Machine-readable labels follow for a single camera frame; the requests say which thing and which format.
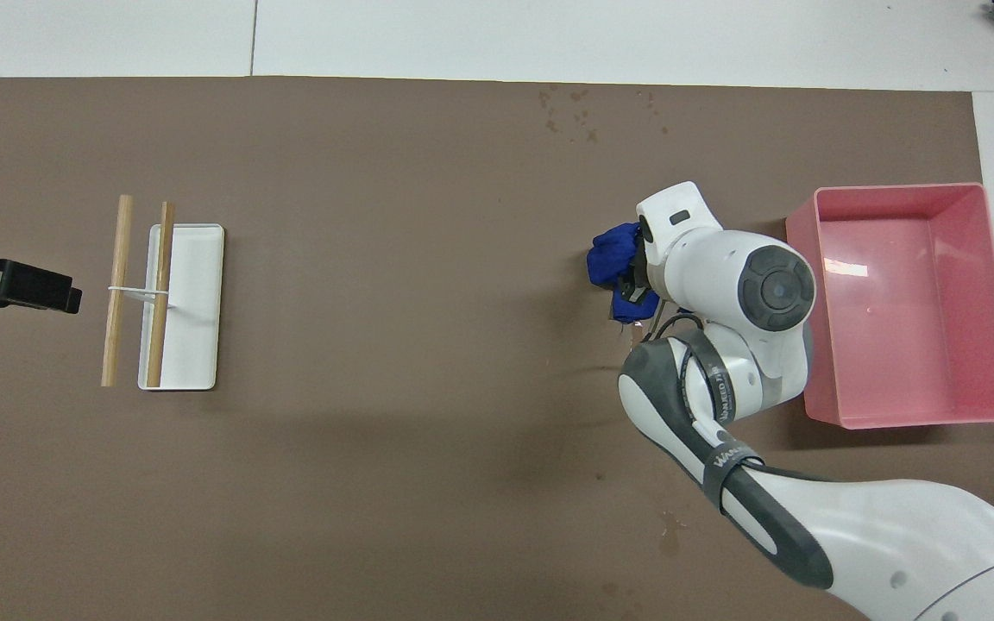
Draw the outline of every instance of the water stain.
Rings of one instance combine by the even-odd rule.
[[[662,522],[666,525],[662,537],[658,539],[658,551],[673,558],[682,550],[682,544],[677,540],[677,532],[682,528],[688,528],[689,525],[682,524],[673,511],[662,511],[658,517],[662,518]]]

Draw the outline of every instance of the black clamp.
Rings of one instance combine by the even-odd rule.
[[[0,308],[16,304],[74,315],[82,297],[83,292],[72,287],[71,276],[0,259]]]
[[[762,457],[754,452],[746,442],[741,442],[730,437],[730,440],[723,442],[719,447],[714,447],[705,459],[705,475],[701,487],[705,496],[711,500],[715,510],[723,512],[723,483],[727,482],[727,477],[733,469],[740,467],[743,460],[758,460],[765,464]]]
[[[647,294],[650,294],[651,280],[646,274],[646,250],[643,235],[635,236],[635,256],[627,264],[627,270],[620,274],[616,286],[620,289],[620,297],[632,304],[642,304]]]

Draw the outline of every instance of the white floor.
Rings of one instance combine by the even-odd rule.
[[[0,76],[348,75],[974,91],[979,0],[0,0]]]

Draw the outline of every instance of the white tray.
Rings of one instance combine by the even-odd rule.
[[[145,283],[155,288],[159,224],[148,235]],[[142,390],[209,390],[217,383],[217,335],[221,331],[221,270],[224,228],[220,224],[176,224],[171,236],[171,282],[163,368],[158,388],[148,388],[148,341],[153,306],[145,304],[141,330]]]

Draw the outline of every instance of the blue cloth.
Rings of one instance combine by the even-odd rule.
[[[593,237],[593,247],[585,256],[588,280],[596,286],[612,290],[612,319],[631,323],[654,315],[658,307],[658,294],[651,291],[642,304],[632,304],[623,299],[618,287],[620,278],[631,270],[632,259],[639,251],[638,223],[624,223]]]

